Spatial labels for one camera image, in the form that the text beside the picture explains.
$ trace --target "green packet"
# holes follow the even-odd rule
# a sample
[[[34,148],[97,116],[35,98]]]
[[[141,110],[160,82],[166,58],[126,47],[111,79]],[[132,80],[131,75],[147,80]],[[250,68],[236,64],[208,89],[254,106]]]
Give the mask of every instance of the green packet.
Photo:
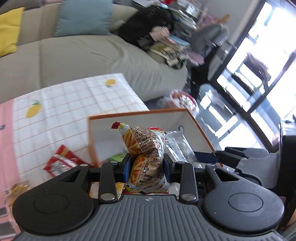
[[[125,156],[126,156],[126,153],[119,153],[119,154],[116,154],[116,155],[114,155],[114,156],[112,156],[112,157],[109,157],[109,158],[107,159],[107,161],[117,161],[117,162],[121,162],[121,161],[124,159]]]

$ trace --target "stack of books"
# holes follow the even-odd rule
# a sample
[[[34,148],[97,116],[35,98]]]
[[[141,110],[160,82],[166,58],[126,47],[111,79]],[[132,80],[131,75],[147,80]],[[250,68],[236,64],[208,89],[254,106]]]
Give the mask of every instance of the stack of books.
[[[173,67],[189,59],[188,54],[184,52],[188,48],[190,43],[175,36],[169,36],[152,45],[150,51],[165,58],[167,64]]]

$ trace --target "logo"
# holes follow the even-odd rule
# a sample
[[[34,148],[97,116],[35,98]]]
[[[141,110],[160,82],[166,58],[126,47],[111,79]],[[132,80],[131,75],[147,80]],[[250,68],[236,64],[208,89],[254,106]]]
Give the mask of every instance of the logo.
[[[150,202],[150,201],[152,201],[153,200],[153,198],[151,198],[151,197],[147,197],[147,198],[145,198],[145,201],[148,201],[148,202]]]

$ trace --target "blue pillow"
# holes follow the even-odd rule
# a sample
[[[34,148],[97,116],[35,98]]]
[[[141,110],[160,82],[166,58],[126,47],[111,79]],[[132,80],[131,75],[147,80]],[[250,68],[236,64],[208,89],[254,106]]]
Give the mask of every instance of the blue pillow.
[[[112,7],[112,0],[63,0],[54,36],[110,34]]]

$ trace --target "white box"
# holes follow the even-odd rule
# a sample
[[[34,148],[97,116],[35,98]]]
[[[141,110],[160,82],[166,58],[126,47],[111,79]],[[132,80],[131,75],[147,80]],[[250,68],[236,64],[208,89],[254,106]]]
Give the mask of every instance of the white box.
[[[130,126],[149,128],[157,126],[163,131],[177,131],[184,128],[184,136],[193,151],[211,153],[214,151],[205,133],[186,109],[162,109],[90,116],[88,120],[89,152],[93,163],[101,166],[104,160],[117,154],[128,152],[118,129],[111,129],[114,122]]]

